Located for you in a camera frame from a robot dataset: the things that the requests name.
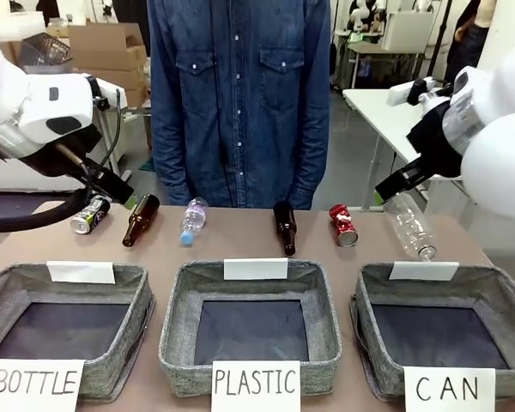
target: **paper label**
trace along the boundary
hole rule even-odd
[[[256,281],[288,278],[288,259],[225,259],[223,277],[226,281]]]
[[[0,360],[0,412],[75,412],[84,360]]]
[[[451,281],[458,262],[395,262],[390,281]]]
[[[112,262],[49,261],[46,266],[54,282],[106,283],[114,285]]]
[[[217,361],[212,412],[299,412],[298,361]]]
[[[494,412],[496,371],[458,367],[405,367],[407,412]]]

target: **denim shirt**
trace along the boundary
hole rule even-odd
[[[154,169],[171,203],[311,208],[328,150],[330,0],[148,0],[148,14]]]

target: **soda can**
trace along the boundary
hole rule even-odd
[[[78,234],[91,233],[111,209],[111,204],[103,196],[95,196],[90,204],[73,216],[70,228]]]
[[[336,227],[337,243],[339,246],[352,246],[357,243],[359,234],[353,225],[353,218],[345,204],[337,204],[330,209],[332,223]]]

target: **clear plastic bottle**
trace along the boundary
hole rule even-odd
[[[185,211],[183,219],[183,232],[179,236],[179,241],[184,246],[191,246],[198,233],[203,229],[206,222],[206,212],[208,203],[201,197],[192,199]]]
[[[408,193],[393,197],[384,206],[397,237],[404,250],[414,259],[434,260],[437,248],[426,217]]]

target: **red object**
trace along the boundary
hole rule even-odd
[[[339,246],[352,246],[357,243],[359,234],[353,226],[353,218],[344,204],[337,204],[330,209],[330,217],[337,230]]]

